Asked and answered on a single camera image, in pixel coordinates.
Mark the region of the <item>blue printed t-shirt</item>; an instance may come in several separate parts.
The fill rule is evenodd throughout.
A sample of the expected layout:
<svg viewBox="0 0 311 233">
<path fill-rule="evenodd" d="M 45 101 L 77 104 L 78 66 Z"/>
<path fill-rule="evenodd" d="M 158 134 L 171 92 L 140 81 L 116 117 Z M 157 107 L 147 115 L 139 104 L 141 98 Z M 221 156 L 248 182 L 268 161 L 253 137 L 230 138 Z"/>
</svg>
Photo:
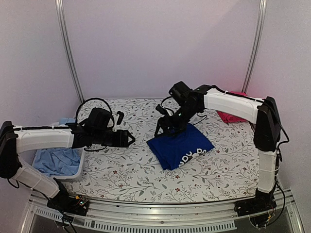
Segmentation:
<svg viewBox="0 0 311 233">
<path fill-rule="evenodd" d="M 188 124 L 176 136 L 161 136 L 147 141 L 163 170 L 179 168 L 200 155 L 214 149 L 212 143 L 195 126 Z"/>
</svg>

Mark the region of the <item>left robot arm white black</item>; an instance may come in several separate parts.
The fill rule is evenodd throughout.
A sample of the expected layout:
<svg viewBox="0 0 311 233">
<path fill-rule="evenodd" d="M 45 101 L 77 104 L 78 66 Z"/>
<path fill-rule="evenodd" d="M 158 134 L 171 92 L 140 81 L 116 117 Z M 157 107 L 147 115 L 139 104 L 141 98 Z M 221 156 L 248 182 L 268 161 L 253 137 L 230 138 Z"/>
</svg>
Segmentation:
<svg viewBox="0 0 311 233">
<path fill-rule="evenodd" d="M 39 149 L 78 149 L 98 144 L 104 147 L 126 148 L 135 142 L 128 130 L 112 127 L 95 128 L 78 123 L 60 126 L 22 127 L 11 121 L 0 129 L 0 176 L 13 179 L 34 189 L 49 199 L 62 211 L 72 207 L 72 200 L 65 188 L 51 177 L 47 177 L 19 158 L 19 154 Z"/>
</svg>

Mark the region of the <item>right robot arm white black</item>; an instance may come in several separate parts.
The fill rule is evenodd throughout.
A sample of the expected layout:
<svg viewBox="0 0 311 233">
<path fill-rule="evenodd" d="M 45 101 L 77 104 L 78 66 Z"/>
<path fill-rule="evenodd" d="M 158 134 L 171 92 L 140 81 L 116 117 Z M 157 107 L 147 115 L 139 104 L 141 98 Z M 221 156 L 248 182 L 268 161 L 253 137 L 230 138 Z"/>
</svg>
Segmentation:
<svg viewBox="0 0 311 233">
<path fill-rule="evenodd" d="M 259 182 L 255 197 L 239 201 L 235 207 L 236 210 L 247 212 L 274 208 L 276 174 L 281 161 L 279 141 L 282 129 L 274 98 L 252 98 L 206 84 L 191 89 L 184 82 L 176 83 L 169 94 L 178 103 L 179 109 L 170 114 L 162 105 L 156 107 L 162 117 L 157 122 L 155 136 L 159 136 L 160 130 L 163 135 L 184 131 L 190 119 L 205 109 L 228 113 L 255 125 L 253 142 L 259 155 Z"/>
</svg>

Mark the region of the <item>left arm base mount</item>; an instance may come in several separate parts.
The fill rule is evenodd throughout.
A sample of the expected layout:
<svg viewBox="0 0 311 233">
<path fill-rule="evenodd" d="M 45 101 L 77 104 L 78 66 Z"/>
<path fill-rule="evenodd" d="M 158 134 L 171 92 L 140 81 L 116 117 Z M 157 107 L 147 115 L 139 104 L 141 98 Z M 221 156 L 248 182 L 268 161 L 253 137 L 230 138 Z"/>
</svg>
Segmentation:
<svg viewBox="0 0 311 233">
<path fill-rule="evenodd" d="M 54 198 L 48 200 L 47 207 L 61 213 L 86 216 L 89 208 L 89 199 L 81 195 L 70 197 L 67 194 L 57 194 Z"/>
</svg>

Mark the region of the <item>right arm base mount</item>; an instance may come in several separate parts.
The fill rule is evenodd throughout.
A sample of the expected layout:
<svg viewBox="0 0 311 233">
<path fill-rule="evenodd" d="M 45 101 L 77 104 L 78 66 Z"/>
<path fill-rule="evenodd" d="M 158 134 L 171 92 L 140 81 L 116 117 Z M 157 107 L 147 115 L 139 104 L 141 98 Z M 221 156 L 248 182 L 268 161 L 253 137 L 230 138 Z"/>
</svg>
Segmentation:
<svg viewBox="0 0 311 233">
<path fill-rule="evenodd" d="M 258 194 L 254 198 L 235 202 L 234 211 L 238 216 L 246 216 L 276 208 L 273 195 Z"/>
</svg>

